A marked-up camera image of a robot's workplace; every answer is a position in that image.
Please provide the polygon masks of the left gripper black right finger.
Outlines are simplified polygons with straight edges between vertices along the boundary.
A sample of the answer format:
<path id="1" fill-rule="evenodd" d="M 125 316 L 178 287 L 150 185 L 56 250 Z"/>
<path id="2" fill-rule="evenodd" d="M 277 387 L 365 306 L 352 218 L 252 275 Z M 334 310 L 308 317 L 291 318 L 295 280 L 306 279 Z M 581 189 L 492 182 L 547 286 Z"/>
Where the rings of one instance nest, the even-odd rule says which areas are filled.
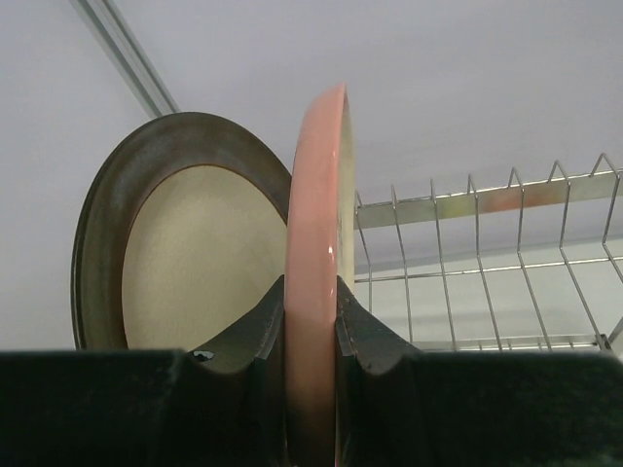
<path id="1" fill-rule="evenodd" d="M 337 285 L 342 466 L 618 466 L 622 364 L 585 352 L 430 352 Z"/>

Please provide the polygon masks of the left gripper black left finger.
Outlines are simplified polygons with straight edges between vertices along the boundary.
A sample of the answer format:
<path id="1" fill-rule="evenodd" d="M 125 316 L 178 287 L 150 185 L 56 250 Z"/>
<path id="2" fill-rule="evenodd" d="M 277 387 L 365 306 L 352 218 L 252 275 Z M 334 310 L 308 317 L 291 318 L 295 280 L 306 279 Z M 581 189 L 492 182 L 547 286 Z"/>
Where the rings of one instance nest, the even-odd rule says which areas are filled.
<path id="1" fill-rule="evenodd" d="M 5 466 L 281 466 L 283 290 L 192 351 L 1 356 Z"/>

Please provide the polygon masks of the cream plate with metallic rim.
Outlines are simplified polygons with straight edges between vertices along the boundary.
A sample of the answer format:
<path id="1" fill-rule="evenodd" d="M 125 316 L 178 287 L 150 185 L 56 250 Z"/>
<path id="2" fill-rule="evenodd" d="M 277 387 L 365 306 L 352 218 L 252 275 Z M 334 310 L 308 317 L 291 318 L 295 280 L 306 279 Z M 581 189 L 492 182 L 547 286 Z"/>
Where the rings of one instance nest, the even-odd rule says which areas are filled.
<path id="1" fill-rule="evenodd" d="M 182 348 L 217 336 L 282 275 L 291 175 L 244 127 L 183 112 L 127 136 L 74 237 L 77 348 Z"/>

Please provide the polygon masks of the pink and cream floral plate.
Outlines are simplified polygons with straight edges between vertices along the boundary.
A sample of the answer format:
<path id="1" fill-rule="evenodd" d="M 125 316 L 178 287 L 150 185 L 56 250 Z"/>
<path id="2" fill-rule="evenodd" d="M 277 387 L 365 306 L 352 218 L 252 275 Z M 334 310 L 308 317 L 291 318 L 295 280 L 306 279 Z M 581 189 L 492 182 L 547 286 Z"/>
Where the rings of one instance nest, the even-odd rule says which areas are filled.
<path id="1" fill-rule="evenodd" d="M 287 447 L 295 466 L 332 466 L 338 280 L 354 283 L 354 155 L 347 88 L 303 118 L 287 221 L 284 342 Z"/>

